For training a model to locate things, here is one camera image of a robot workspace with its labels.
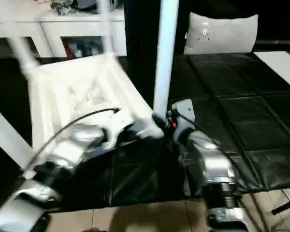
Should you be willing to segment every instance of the silver robotic arm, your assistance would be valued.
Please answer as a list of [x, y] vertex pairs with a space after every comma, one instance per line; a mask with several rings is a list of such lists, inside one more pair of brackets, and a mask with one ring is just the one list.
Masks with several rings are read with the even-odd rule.
[[255, 232], [256, 228], [237, 202], [239, 195], [232, 164], [217, 143], [193, 124], [191, 100], [173, 104], [169, 115], [173, 115], [176, 123], [173, 140], [198, 160], [208, 226], [214, 231]]
[[44, 158], [37, 157], [27, 170], [32, 178], [1, 206], [0, 232], [44, 232], [44, 216], [58, 208], [78, 165], [134, 141], [119, 144], [117, 138], [123, 131], [134, 134], [135, 139], [163, 136], [153, 120], [133, 119], [127, 110], [116, 110], [105, 125], [71, 124], [54, 149]]

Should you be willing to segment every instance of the white shelf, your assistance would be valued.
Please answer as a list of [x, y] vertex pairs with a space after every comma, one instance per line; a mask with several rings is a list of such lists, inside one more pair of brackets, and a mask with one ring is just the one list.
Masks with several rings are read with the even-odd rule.
[[[8, 0], [12, 16], [16, 22], [90, 22], [100, 21], [98, 14], [74, 13], [71, 15], [57, 15], [52, 11], [49, 3], [38, 4], [34, 0]], [[120, 6], [111, 11], [112, 21], [124, 21], [124, 9]]]

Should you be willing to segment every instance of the beige floor tile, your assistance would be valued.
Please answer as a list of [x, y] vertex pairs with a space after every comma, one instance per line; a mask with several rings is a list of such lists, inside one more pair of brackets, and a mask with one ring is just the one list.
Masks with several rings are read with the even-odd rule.
[[263, 214], [263, 218], [266, 223], [266, 228], [251, 196], [249, 194], [243, 195], [242, 201], [245, 207], [247, 208], [248, 211], [247, 213], [253, 217], [259, 229], [261, 229], [262, 231], [270, 231], [272, 227], [275, 228], [280, 227], [281, 229], [285, 229], [286, 227], [282, 221], [281, 216], [280, 215], [274, 216], [271, 213], [272, 209], [275, 208], [275, 205], [268, 192], [255, 193], [254, 197]]
[[208, 232], [206, 224], [206, 206], [203, 200], [186, 201], [188, 215], [193, 232]]
[[93, 210], [52, 214], [47, 232], [81, 232], [91, 228]]
[[[290, 189], [285, 189], [284, 192], [290, 199]], [[273, 200], [275, 208], [288, 202], [287, 197], [280, 190], [270, 191], [269, 194], [271, 196], [271, 199]], [[281, 212], [280, 216], [282, 217], [284, 224], [286, 225], [286, 228], [290, 229], [290, 209]]]
[[108, 232], [191, 232], [185, 202], [97, 209], [92, 226]]

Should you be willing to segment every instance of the black cable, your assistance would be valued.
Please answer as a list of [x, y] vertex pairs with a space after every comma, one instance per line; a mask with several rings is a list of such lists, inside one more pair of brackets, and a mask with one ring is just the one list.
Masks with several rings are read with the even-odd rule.
[[64, 130], [66, 130], [68, 127], [70, 127], [72, 124], [74, 124], [75, 122], [78, 122], [86, 117], [89, 117], [91, 115], [95, 115], [101, 112], [105, 112], [105, 111], [115, 111], [117, 112], [119, 109], [118, 108], [107, 108], [107, 109], [102, 109], [102, 110], [97, 110], [88, 114], [85, 114], [75, 120], [73, 120], [72, 122], [68, 123], [66, 126], [64, 126], [63, 128], [61, 128], [60, 130], [58, 130], [36, 153], [35, 156], [33, 157], [33, 159], [31, 160], [30, 164], [28, 165], [27, 169], [25, 169], [25, 171], [28, 170], [28, 168], [36, 161], [36, 159], [38, 158], [38, 156], [44, 151], [44, 149], [59, 135], [61, 134]]
[[285, 193], [284, 190], [281, 189], [281, 192], [285, 195], [285, 197], [288, 199], [288, 201], [290, 202], [290, 198], [287, 196], [287, 194]]
[[189, 119], [186, 116], [182, 115], [181, 113], [179, 113], [178, 110], [175, 109], [175, 110], [172, 111], [172, 113], [175, 114], [175, 116], [180, 116], [181, 118], [183, 118], [187, 122], [191, 123], [195, 128], [199, 129], [201, 132], [203, 132], [205, 134], [205, 130], [199, 124], [195, 123], [191, 119]]

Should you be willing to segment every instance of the gray pillow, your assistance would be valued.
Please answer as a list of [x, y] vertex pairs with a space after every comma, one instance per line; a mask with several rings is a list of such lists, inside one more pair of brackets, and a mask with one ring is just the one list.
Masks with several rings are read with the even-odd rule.
[[212, 19], [190, 13], [184, 54], [251, 52], [258, 15], [249, 18]]

